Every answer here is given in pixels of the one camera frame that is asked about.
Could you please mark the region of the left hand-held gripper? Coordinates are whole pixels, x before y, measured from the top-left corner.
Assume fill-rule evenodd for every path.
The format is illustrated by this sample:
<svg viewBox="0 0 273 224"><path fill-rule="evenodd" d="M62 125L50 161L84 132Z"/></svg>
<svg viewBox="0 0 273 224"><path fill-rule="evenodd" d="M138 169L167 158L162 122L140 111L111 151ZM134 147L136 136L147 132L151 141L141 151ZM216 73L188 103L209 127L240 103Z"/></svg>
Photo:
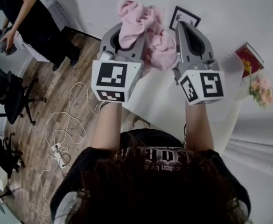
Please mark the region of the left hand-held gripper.
<svg viewBox="0 0 273 224"><path fill-rule="evenodd" d="M142 58L147 32L140 34L129 48L122 49L121 27L119 23L103 35L100 56L92 63L91 89L99 101L127 103L143 68L143 62L138 59Z"/></svg>

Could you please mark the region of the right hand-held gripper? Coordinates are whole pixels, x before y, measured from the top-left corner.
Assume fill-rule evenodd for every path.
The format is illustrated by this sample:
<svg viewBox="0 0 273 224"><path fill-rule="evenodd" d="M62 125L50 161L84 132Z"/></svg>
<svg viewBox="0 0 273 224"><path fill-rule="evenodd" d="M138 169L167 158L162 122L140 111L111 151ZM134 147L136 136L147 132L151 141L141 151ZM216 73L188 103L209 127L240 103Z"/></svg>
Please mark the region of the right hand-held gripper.
<svg viewBox="0 0 273 224"><path fill-rule="evenodd" d="M207 37L196 27L180 21L175 28L177 52L182 63L194 63L182 72L173 68L175 81L181 87L188 105L210 104L225 97L224 72L219 69L217 60L213 59L213 49Z"/></svg>

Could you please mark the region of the pink clothes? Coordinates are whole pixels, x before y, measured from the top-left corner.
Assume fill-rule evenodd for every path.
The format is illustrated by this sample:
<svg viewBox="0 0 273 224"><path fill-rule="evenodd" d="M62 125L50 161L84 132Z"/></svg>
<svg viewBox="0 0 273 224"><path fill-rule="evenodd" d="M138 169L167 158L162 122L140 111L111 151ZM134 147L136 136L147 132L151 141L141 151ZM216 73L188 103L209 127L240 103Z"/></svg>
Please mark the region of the pink clothes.
<svg viewBox="0 0 273 224"><path fill-rule="evenodd" d="M122 22L119 33L122 49L129 48L146 32L143 74L152 68L168 70L174 65L177 59L176 43L163 26L163 8L153 5L146 7L136 0L121 0L118 2L117 13Z"/></svg>

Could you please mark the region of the person's right forearm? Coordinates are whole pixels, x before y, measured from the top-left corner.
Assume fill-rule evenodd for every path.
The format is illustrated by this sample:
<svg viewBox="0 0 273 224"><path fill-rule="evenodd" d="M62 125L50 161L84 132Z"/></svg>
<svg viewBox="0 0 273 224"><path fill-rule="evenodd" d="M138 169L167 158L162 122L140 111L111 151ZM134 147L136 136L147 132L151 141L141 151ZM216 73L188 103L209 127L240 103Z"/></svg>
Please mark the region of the person's right forearm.
<svg viewBox="0 0 273 224"><path fill-rule="evenodd" d="M214 150L206 105L186 102L186 148L194 152Z"/></svg>

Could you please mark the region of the person's left forearm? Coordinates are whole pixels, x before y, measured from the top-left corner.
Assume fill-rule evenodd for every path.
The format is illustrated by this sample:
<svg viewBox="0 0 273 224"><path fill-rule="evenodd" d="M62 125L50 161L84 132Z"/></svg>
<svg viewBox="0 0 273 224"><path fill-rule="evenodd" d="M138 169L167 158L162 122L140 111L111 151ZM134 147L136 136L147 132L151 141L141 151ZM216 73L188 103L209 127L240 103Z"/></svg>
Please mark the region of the person's left forearm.
<svg viewBox="0 0 273 224"><path fill-rule="evenodd" d="M117 152L120 145L122 104L107 103L99 113L91 138L91 147Z"/></svg>

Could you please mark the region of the black framed deer picture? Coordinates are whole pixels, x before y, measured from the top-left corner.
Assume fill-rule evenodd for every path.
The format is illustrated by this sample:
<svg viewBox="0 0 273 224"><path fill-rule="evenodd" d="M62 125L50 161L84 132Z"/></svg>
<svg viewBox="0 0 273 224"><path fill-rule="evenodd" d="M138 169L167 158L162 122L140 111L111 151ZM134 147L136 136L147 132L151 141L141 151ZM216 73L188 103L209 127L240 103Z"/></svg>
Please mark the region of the black framed deer picture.
<svg viewBox="0 0 273 224"><path fill-rule="evenodd" d="M175 31L176 25L180 21L186 22L194 27L197 27L201 21L201 18L179 6L175 6L171 22L169 25L169 29Z"/></svg>

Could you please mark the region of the red book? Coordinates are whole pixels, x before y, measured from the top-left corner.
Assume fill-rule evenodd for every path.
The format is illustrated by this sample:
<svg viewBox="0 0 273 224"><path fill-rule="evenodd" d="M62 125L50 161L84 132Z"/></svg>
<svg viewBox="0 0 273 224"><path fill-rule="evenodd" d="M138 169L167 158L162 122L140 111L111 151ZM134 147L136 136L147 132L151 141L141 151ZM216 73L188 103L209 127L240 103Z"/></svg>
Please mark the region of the red book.
<svg viewBox="0 0 273 224"><path fill-rule="evenodd" d="M256 50L246 42L235 51L240 58L244 67L242 78L249 76L249 74L256 73L264 68L264 61Z"/></svg>

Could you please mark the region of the white table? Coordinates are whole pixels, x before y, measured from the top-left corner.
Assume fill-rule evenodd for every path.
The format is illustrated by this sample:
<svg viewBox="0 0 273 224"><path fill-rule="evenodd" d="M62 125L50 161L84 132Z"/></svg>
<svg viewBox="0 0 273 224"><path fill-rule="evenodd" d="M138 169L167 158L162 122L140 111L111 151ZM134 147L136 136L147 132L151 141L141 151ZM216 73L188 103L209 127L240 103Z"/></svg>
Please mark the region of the white table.
<svg viewBox="0 0 273 224"><path fill-rule="evenodd" d="M184 139L185 97L172 71L151 69L137 82L123 107L180 141ZM230 139L240 107L236 97L232 104L223 99L206 105L215 151L220 154Z"/></svg>

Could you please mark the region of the pink and yellow flowers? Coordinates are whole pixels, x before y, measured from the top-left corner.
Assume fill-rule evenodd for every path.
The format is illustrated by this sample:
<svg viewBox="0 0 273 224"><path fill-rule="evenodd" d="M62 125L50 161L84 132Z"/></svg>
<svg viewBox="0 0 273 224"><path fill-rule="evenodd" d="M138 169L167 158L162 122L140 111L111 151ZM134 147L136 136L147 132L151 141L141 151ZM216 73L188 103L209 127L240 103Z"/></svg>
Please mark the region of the pink and yellow flowers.
<svg viewBox="0 0 273 224"><path fill-rule="evenodd" d="M250 76L248 93L259 107L266 109L273 103L271 82L262 75Z"/></svg>

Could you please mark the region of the white low cabinet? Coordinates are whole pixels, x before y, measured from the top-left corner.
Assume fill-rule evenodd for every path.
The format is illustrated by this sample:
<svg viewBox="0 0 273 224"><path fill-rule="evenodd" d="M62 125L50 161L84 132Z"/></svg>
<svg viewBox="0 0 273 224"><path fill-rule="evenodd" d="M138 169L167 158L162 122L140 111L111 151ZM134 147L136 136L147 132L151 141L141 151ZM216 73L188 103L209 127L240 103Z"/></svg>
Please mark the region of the white low cabinet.
<svg viewBox="0 0 273 224"><path fill-rule="evenodd" d="M15 33L14 40L22 49L26 49L37 61L49 63L49 60L47 58L45 58L43 55L38 53L30 44L25 43L23 41L22 36L20 35L18 31L16 31Z"/></svg>

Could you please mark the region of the grey garment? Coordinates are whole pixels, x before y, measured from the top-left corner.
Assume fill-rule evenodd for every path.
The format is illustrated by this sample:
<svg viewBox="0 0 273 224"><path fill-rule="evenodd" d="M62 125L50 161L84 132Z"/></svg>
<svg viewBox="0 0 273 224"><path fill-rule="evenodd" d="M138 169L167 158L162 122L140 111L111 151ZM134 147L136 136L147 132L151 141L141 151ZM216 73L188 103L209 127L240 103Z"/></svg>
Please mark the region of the grey garment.
<svg viewBox="0 0 273 224"><path fill-rule="evenodd" d="M0 29L0 53L5 54L6 56L12 55L17 51L15 44L7 49L7 39L2 40L2 38L12 29L12 26Z"/></svg>

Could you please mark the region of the black office chair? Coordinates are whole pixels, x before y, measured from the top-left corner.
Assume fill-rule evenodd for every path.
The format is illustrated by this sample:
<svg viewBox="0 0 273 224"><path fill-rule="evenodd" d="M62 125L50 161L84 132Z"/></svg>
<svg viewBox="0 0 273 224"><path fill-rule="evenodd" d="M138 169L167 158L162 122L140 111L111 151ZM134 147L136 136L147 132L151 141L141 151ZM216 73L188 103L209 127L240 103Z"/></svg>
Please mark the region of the black office chair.
<svg viewBox="0 0 273 224"><path fill-rule="evenodd" d="M6 117L10 124L14 124L18 117L23 117L22 111L25 109L30 123L35 125L32 120L29 103L42 101L47 102L46 98L30 98L30 93L38 78L34 78L30 86L23 86L23 79L14 75L11 71L5 73L0 68L0 104L4 106L4 113L0 113L1 117Z"/></svg>
<svg viewBox="0 0 273 224"><path fill-rule="evenodd" d="M21 158L23 152L12 149L12 136L15 136L15 133L11 133L9 137L5 138L4 144L0 140L0 166L7 173L7 179L11 178L13 172L18 173L19 168L25 168Z"/></svg>

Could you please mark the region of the white power strip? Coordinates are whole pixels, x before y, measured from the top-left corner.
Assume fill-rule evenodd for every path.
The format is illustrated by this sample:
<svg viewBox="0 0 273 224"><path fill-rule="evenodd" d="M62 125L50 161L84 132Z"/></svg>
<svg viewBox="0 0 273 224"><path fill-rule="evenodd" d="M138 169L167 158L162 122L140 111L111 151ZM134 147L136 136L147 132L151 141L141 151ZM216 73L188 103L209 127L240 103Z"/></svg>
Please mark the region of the white power strip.
<svg viewBox="0 0 273 224"><path fill-rule="evenodd" d="M62 154L65 154L68 151L68 148L62 147L61 143L58 142L51 147L51 151L56 161L58 162L59 167L61 169L64 169L66 167L66 164L64 159L62 158Z"/></svg>

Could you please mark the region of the white wall radiator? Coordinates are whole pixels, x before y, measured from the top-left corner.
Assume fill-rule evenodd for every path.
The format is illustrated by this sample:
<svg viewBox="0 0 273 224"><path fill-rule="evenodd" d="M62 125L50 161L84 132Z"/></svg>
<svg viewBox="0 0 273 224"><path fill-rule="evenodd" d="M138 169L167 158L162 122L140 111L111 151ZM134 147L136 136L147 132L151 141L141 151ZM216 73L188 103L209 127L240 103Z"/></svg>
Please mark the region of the white wall radiator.
<svg viewBox="0 0 273 224"><path fill-rule="evenodd" d="M60 31L71 25L68 15L56 0L46 0L44 5Z"/></svg>

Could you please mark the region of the white wall pipes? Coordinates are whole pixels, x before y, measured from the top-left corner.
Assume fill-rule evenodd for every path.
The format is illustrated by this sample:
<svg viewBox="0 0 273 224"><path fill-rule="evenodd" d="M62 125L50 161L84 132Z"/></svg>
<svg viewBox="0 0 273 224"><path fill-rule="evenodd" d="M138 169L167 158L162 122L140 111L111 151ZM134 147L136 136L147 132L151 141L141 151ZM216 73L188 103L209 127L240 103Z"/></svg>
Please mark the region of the white wall pipes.
<svg viewBox="0 0 273 224"><path fill-rule="evenodd" d="M273 162L273 146L268 144L229 139L226 147L249 156Z"/></svg>

